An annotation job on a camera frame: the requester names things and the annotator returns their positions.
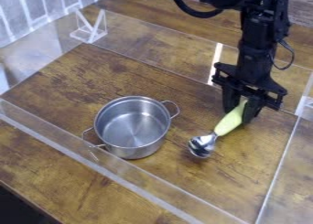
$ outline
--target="acrylic bracket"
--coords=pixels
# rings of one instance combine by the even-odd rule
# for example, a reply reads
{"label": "acrylic bracket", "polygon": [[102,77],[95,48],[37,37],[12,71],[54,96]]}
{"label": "acrylic bracket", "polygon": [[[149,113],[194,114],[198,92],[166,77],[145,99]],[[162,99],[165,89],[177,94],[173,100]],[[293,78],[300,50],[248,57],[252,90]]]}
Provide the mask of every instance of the acrylic bracket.
{"label": "acrylic bracket", "polygon": [[87,44],[91,44],[107,34],[106,10],[101,9],[94,26],[91,25],[91,23],[89,22],[79,10],[77,10],[75,14],[78,20],[78,30],[71,32],[70,37],[81,40]]}

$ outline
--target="wooden table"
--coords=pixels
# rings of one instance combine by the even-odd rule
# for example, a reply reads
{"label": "wooden table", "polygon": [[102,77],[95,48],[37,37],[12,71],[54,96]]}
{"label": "wooden table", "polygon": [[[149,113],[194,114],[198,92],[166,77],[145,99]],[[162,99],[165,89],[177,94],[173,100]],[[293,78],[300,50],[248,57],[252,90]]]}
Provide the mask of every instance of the wooden table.
{"label": "wooden table", "polygon": [[[132,8],[138,6],[138,15],[157,12],[153,20],[160,18],[161,24],[166,22],[184,27],[189,33],[197,30],[194,34],[206,31],[205,25],[189,28],[192,23],[186,21],[193,22],[193,19],[176,16],[178,10],[169,14],[164,7],[157,11],[146,6],[145,14],[141,14],[146,1],[138,1],[141,4],[134,0],[106,0],[103,4],[117,10],[118,5],[121,10],[130,7],[123,13],[133,12]],[[148,0],[146,4],[161,6],[166,2]],[[169,20],[169,16],[178,18],[177,21]],[[220,30],[212,33],[216,33],[214,37],[221,35],[221,40],[232,37]],[[230,215],[253,222],[289,141],[296,122],[293,115],[264,109],[252,124],[221,138],[214,155],[208,160],[198,160],[186,143],[193,136],[206,134],[222,117],[221,92],[91,45],[81,45],[67,53],[7,92],[3,99],[74,135],[81,135],[93,125],[102,106],[127,95],[170,100],[181,108],[162,149],[132,163]],[[2,122],[0,127],[3,183],[58,220],[65,223],[185,222],[7,123]]]}

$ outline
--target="metal spoon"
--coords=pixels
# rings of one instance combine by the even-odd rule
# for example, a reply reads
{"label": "metal spoon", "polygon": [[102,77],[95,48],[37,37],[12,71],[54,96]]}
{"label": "metal spoon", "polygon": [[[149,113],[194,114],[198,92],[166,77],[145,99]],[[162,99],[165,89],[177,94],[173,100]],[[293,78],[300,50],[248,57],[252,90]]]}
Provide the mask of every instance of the metal spoon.
{"label": "metal spoon", "polygon": [[189,141],[189,148],[192,153],[201,157],[210,157],[216,149],[216,141],[220,136],[226,135],[241,123],[243,113],[248,101],[243,101],[239,106],[221,119],[214,131],[209,135],[194,136]]}

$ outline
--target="wooden tabletop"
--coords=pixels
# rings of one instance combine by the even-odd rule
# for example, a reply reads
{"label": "wooden tabletop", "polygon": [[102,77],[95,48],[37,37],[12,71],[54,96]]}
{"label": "wooden tabletop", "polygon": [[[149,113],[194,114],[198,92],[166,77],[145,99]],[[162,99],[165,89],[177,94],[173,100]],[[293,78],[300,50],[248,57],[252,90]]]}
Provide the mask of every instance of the wooden tabletop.
{"label": "wooden tabletop", "polygon": [[[213,37],[221,35],[221,42],[232,41],[232,35],[239,35],[237,29],[232,28],[228,33],[208,30],[205,22],[188,19],[177,9],[169,13],[169,2],[106,0],[102,4],[119,13],[158,20],[168,27],[185,28],[185,32],[192,34],[210,31]],[[233,25],[232,19],[217,20],[226,27]],[[193,22],[204,26],[194,27]],[[301,56],[304,64],[311,64],[305,52]],[[93,126],[94,116],[103,105],[129,95],[170,100],[181,108],[162,149],[153,156],[130,162],[230,215],[253,222],[292,134],[296,123],[293,115],[264,109],[252,124],[220,139],[213,156],[200,160],[188,150],[188,141],[196,135],[208,134],[220,121],[224,115],[221,92],[93,45],[74,49],[3,98],[81,136]],[[10,189],[63,223],[185,222],[7,123],[2,122],[0,125],[2,180]]]}

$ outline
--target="stainless steel pot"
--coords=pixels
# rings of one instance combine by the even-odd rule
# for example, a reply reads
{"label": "stainless steel pot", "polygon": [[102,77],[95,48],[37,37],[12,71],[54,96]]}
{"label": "stainless steel pot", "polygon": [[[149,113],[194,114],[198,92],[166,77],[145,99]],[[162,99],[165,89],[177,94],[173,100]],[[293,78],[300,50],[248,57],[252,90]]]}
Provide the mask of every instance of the stainless steel pot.
{"label": "stainless steel pot", "polygon": [[[166,104],[176,106],[172,115]],[[172,101],[156,101],[144,96],[127,96],[111,101],[95,116],[94,127],[110,153],[125,159],[138,159],[157,152],[180,107]]]}

